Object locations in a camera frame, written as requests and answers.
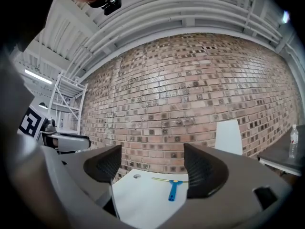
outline table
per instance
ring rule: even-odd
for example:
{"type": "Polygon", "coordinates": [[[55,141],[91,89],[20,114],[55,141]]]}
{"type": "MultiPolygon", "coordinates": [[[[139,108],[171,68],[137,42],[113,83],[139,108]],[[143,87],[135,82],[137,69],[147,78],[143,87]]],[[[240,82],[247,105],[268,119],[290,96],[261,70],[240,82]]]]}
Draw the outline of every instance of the table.
{"type": "Polygon", "coordinates": [[[168,220],[186,201],[188,183],[177,187],[174,202],[168,201],[169,182],[152,177],[188,181],[187,174],[160,174],[133,169],[113,184],[113,195],[121,221],[141,229],[154,229],[168,220]]]}
{"type": "Polygon", "coordinates": [[[299,132],[299,140],[295,158],[289,157],[290,133],[292,130],[290,128],[277,142],[257,156],[259,162],[301,176],[301,169],[305,164],[305,125],[299,125],[296,128],[299,132]]]}

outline plastic bottle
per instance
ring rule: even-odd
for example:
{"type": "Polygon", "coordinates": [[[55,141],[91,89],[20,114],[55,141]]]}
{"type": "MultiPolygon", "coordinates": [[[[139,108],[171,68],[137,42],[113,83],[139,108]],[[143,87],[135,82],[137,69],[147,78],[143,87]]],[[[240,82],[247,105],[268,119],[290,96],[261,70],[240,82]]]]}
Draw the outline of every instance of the plastic bottle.
{"type": "Polygon", "coordinates": [[[289,157],[290,158],[296,157],[298,139],[299,139],[299,133],[296,129],[296,125],[292,125],[292,131],[290,133],[290,147],[289,147],[289,157]]]}

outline white chair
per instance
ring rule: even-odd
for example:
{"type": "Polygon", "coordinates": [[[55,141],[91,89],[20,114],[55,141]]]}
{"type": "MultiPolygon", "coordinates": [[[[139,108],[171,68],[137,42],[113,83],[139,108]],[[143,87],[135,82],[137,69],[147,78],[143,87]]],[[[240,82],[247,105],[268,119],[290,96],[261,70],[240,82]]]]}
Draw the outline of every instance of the white chair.
{"type": "Polygon", "coordinates": [[[243,146],[237,120],[217,122],[215,148],[242,155],[243,146]]]}

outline gray table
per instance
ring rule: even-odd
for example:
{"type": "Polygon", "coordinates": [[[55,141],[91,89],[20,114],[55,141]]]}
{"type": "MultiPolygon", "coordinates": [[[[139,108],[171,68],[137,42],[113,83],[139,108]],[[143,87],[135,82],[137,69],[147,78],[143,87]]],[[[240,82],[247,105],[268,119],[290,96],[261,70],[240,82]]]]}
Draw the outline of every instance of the gray table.
{"type": "Polygon", "coordinates": [[[295,158],[289,158],[290,133],[292,130],[290,129],[277,142],[257,156],[259,162],[301,176],[301,169],[305,164],[305,125],[299,125],[296,128],[299,132],[299,141],[295,158]]]}

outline white shelving unit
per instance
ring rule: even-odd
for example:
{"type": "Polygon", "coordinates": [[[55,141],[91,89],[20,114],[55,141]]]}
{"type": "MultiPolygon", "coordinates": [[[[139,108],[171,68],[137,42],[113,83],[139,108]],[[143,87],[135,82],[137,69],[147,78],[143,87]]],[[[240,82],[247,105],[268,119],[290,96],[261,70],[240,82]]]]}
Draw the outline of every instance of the white shelving unit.
{"type": "Polygon", "coordinates": [[[57,110],[63,113],[71,113],[77,119],[77,134],[81,131],[81,111],[84,103],[85,94],[88,84],[81,85],[65,76],[61,73],[58,76],[57,82],[52,92],[51,100],[49,103],[48,117],[50,118],[51,109],[57,110]],[[67,103],[67,99],[71,102],[81,97],[81,103],[78,107],[71,107],[67,103]]]}

